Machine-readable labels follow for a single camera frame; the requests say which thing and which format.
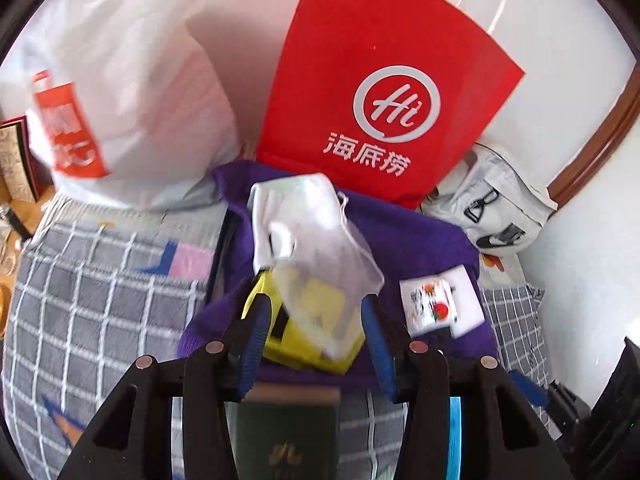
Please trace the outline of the blue tissue pack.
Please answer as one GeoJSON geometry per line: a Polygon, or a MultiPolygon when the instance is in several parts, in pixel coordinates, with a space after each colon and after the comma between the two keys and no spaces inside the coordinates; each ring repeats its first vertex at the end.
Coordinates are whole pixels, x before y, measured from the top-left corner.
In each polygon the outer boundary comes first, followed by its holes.
{"type": "Polygon", "coordinates": [[[462,464],[462,403],[452,396],[449,404],[449,443],[446,480],[459,480],[462,464]]]}

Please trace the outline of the purple towel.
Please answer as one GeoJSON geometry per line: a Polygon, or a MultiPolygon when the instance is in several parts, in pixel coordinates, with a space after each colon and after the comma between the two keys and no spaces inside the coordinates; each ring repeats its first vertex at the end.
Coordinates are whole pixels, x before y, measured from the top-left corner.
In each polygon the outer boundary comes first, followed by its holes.
{"type": "MultiPolygon", "coordinates": [[[[239,305],[246,299],[254,276],[254,238],[247,208],[250,188],[284,175],[282,170],[249,160],[230,162],[213,170],[216,190],[228,210],[212,274],[224,279],[226,293],[206,304],[186,326],[178,343],[180,358],[219,338],[238,316],[239,305]]],[[[480,255],[457,226],[367,195],[351,192],[348,198],[347,217],[363,234],[384,274],[380,300],[391,318],[405,318],[399,291],[402,281],[439,274],[456,266],[464,266],[472,281],[480,276],[480,255]]],[[[274,384],[335,387],[350,392],[378,388],[368,350],[359,352],[344,375],[292,370],[265,361],[258,378],[274,384]]]]}

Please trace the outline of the red Haidilao paper bag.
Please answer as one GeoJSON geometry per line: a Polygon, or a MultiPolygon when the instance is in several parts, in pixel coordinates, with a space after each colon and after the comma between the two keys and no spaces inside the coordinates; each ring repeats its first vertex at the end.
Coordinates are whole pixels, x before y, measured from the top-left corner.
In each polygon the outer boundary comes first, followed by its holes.
{"type": "Polygon", "coordinates": [[[413,209],[522,76],[446,0],[299,0],[256,156],[413,209]]]}

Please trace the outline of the brown wooden door frame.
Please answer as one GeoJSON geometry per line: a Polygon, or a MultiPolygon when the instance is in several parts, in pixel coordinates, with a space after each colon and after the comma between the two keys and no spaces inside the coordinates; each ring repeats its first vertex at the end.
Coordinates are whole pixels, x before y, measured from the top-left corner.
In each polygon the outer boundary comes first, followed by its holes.
{"type": "Polygon", "coordinates": [[[636,64],[623,92],[600,127],[550,183],[549,194],[558,205],[558,210],[566,206],[596,176],[630,133],[639,117],[639,93],[640,73],[639,64],[636,64]]]}

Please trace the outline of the framed picture book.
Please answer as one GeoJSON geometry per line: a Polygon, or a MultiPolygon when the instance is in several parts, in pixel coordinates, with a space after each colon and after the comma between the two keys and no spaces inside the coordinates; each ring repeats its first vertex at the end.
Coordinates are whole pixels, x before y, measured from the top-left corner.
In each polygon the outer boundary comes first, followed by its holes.
{"type": "Polygon", "coordinates": [[[1,124],[1,177],[11,200],[35,203],[40,199],[34,158],[29,149],[26,117],[1,124]]]}

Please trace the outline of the grey Nike waist bag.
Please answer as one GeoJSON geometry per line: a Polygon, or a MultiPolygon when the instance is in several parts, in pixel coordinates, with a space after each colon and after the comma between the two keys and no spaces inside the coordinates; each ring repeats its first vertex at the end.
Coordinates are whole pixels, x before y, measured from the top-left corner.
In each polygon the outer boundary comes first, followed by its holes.
{"type": "Polygon", "coordinates": [[[420,205],[465,232],[483,254],[512,256],[536,240],[558,209],[547,188],[504,146],[477,142],[420,205]]]}

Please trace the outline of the white glove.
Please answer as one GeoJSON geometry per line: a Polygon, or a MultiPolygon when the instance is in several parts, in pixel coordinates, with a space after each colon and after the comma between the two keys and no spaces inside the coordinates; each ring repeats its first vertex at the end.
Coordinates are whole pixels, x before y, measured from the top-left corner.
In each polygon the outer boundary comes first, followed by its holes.
{"type": "Polygon", "coordinates": [[[324,174],[255,183],[247,207],[256,272],[279,260],[309,258],[326,238],[340,236],[346,226],[344,204],[324,174]]]}

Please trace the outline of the fruit print small pouch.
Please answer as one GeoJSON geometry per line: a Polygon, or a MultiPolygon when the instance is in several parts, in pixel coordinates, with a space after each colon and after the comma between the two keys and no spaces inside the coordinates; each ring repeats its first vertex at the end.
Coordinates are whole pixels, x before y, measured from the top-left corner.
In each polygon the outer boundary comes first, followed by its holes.
{"type": "Polygon", "coordinates": [[[410,336],[451,328],[457,322],[458,309],[454,293],[444,278],[428,276],[405,280],[399,283],[399,288],[410,336]]]}

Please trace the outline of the grey checkered cloth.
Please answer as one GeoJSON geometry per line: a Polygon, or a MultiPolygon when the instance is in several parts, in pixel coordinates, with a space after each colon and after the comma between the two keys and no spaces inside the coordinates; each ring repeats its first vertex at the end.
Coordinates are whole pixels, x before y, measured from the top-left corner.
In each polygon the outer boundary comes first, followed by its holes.
{"type": "MultiPolygon", "coordinates": [[[[54,479],[76,434],[88,425],[136,356],[162,361],[204,308],[205,284],[151,276],[160,236],[55,222],[24,253],[10,307],[2,370],[6,421],[36,479],[54,479]]],[[[546,386],[551,372],[538,309],[544,293],[498,286],[484,275],[486,322],[455,339],[462,356],[496,349],[500,362],[546,386]]]]}

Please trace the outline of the dark green tea box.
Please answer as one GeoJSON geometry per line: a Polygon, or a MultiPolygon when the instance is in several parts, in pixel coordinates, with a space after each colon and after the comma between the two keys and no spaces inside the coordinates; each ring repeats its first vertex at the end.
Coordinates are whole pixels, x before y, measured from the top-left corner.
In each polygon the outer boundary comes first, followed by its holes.
{"type": "Polygon", "coordinates": [[[258,382],[229,404],[241,479],[334,479],[341,393],[332,387],[258,382]]]}

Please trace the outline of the white sponge block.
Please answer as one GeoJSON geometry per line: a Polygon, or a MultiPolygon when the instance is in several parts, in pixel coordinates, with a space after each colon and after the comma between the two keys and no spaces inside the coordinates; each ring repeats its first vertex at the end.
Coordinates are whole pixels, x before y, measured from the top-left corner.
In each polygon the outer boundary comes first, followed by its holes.
{"type": "Polygon", "coordinates": [[[485,315],[472,281],[464,266],[456,266],[446,273],[457,315],[451,325],[451,335],[460,338],[485,322],[485,315]]]}

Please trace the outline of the clear mesh pouch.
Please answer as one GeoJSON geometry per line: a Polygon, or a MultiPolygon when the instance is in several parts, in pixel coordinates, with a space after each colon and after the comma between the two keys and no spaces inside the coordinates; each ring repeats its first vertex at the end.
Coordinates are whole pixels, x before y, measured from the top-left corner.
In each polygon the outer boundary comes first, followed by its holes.
{"type": "MultiPolygon", "coordinates": [[[[348,199],[344,194],[338,194],[338,198],[343,202],[346,214],[348,199]]],[[[384,284],[369,246],[347,216],[343,233],[326,238],[323,247],[315,249],[309,258],[279,260],[270,269],[285,266],[296,269],[301,278],[318,278],[341,289],[348,303],[358,309],[364,296],[379,292],[384,284]]]]}

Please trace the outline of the white Miniso plastic bag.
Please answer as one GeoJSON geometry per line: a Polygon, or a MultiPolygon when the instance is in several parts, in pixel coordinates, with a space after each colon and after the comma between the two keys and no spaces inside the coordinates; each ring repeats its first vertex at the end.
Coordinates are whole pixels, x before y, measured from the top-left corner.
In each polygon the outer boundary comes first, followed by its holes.
{"type": "Polygon", "coordinates": [[[78,202],[160,211],[210,204],[239,157],[234,113],[189,29],[204,0],[44,0],[1,70],[6,113],[78,202]]]}

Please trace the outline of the yellow Adidas mini bag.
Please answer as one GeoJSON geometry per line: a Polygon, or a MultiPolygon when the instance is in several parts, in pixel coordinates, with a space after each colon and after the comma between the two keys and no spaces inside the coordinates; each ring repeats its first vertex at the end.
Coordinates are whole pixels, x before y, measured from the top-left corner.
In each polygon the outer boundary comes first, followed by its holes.
{"type": "Polygon", "coordinates": [[[271,321],[262,355],[278,364],[304,370],[316,368],[344,375],[360,352],[364,335],[360,311],[344,292],[318,278],[301,278],[285,266],[257,275],[245,301],[242,318],[254,299],[271,301],[271,321]]]}

